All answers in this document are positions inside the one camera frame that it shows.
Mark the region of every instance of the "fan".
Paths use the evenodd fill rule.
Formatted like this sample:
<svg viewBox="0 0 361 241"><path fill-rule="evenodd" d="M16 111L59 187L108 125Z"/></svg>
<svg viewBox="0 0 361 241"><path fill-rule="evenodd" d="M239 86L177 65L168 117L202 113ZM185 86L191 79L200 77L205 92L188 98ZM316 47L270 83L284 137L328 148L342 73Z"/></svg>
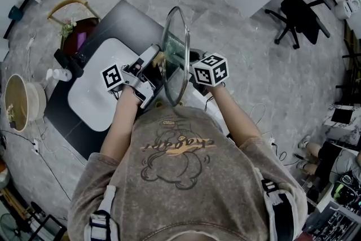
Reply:
<svg viewBox="0 0 361 241"><path fill-rule="evenodd" d="M19 229L15 219L10 214L1 216L0 225L8 241L27 241L30 239L30 235Z"/></svg>

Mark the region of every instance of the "chair base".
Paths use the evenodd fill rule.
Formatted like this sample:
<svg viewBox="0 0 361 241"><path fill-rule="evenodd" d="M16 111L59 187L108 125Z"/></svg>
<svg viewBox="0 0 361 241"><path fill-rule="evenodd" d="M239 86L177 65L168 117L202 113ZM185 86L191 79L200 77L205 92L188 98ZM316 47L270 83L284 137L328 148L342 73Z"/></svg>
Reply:
<svg viewBox="0 0 361 241"><path fill-rule="evenodd" d="M265 10L265 13L266 14L271 14L275 17L277 17L279 20L281 20L282 22L286 23L286 28L283 30L283 32L281 33L280 37L279 38L276 38L275 39L275 44L279 45L280 44L280 41L282 40L282 38L284 38L284 36L286 35L286 33L288 31L291 31L292 33L292 36L293 36L293 39L295 41L295 45L293 45L293 49L299 49L300 48L300 43L298 42L298 38L297 38L297 33L296 33L296 29L294 26L291 26L287 19L281 15L279 15L278 13L275 13L274 11L272 10L269 10L269 9L266 9Z"/></svg>

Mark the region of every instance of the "person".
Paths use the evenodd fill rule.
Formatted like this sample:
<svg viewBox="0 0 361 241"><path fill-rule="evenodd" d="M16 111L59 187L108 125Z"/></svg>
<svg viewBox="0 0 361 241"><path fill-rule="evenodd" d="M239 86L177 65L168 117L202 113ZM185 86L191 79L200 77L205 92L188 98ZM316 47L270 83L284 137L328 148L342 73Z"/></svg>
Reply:
<svg viewBox="0 0 361 241"><path fill-rule="evenodd" d="M162 106L134 123L139 100L124 87L100 153L91 154L74 191L72 241L84 240L108 185L116 187L109 211L119 240L269 240L258 170L292 194L301 232L303 189L226 88L209 90L235 144L197 108Z"/></svg>
<svg viewBox="0 0 361 241"><path fill-rule="evenodd" d="M323 180L335 183L340 176L352 172L355 179L361 183L361 152L354 155L350 151L324 142L323 146L310 142L311 136L305 136L298 144L298 148L305 149L308 153L320 160L319 165L306 160L300 161L297 168L310 175L315 175Z"/></svg>

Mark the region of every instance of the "white bottle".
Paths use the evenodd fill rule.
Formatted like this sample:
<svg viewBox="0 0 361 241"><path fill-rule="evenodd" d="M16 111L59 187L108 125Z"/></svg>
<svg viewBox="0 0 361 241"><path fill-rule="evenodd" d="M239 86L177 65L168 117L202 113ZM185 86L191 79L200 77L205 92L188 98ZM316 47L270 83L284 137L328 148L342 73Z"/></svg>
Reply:
<svg viewBox="0 0 361 241"><path fill-rule="evenodd" d="M72 79L73 75L68 69L56 68L51 69L49 68L46 73L46 80L50 77L53 77L56 80L60 81L69 81Z"/></svg>

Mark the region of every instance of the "shirt sleeve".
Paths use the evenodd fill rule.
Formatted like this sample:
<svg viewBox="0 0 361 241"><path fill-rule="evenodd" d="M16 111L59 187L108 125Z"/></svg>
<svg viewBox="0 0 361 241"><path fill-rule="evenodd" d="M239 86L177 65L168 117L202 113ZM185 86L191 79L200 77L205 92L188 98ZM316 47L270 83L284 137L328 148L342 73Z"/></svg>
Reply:
<svg viewBox="0 0 361 241"><path fill-rule="evenodd" d="M68 212L68 234L72 241L84 240L83 231L89 216L102 202L107 185L118 165L118 161L102 154L90 155Z"/></svg>
<svg viewBox="0 0 361 241"><path fill-rule="evenodd" d="M280 189L289 191L297 205L299 228L301 232L307 218L306 193L292 177L290 172L277 158L272 148L262 139L252 138L246 141L240 149L251 160L253 165L261 171L265 179L278 184Z"/></svg>

